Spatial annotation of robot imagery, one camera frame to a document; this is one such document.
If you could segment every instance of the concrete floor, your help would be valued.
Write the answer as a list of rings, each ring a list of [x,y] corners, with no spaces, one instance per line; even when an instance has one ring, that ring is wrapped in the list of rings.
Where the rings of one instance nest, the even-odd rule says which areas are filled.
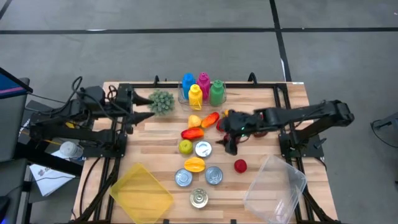
[[[0,7],[6,0],[0,0]],[[398,27],[395,0],[277,0],[281,27]],[[13,0],[0,30],[273,27],[267,0]],[[330,186],[345,223],[396,223],[398,149],[377,140],[369,122],[398,111],[398,33],[284,33],[292,80],[311,103],[347,102],[356,116],[323,136]],[[65,99],[109,80],[179,80],[207,71],[224,80],[282,81],[273,32],[250,34],[0,35],[0,66],[29,77],[38,95]],[[382,137],[398,145],[389,128]],[[66,222],[78,181],[34,204],[31,222]]]

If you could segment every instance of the computer monitor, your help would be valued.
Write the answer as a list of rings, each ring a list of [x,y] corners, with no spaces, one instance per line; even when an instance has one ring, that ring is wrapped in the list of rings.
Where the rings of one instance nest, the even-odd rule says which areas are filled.
[[[0,99],[32,93],[33,89],[0,67]]]

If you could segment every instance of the white paper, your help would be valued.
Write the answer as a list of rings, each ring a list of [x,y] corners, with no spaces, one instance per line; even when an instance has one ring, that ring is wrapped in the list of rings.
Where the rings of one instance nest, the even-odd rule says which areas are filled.
[[[66,156],[64,156],[59,150],[57,152],[52,153],[52,155],[69,161],[69,159]],[[30,171],[32,171],[32,174],[36,181],[46,177],[50,178],[61,177],[58,179],[44,179],[37,181],[37,185],[39,186],[40,192],[44,197],[50,195],[52,192],[56,191],[62,185],[66,184],[69,180],[72,180],[75,177],[74,175],[52,170],[48,167],[36,164],[30,166]]]

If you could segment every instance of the blue bottle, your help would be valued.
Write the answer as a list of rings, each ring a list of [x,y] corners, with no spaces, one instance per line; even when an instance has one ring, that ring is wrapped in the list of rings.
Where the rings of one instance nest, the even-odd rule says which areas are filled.
[[[184,91],[184,98],[189,99],[188,93],[191,86],[196,84],[195,78],[192,73],[186,73],[182,78],[182,89]]]

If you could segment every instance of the green succulent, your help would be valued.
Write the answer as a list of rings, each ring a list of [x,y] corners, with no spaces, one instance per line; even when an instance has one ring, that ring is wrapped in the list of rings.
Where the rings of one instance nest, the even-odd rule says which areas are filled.
[[[149,99],[155,103],[149,105],[148,108],[158,116],[164,116],[174,110],[174,97],[169,92],[155,90],[149,95]]]

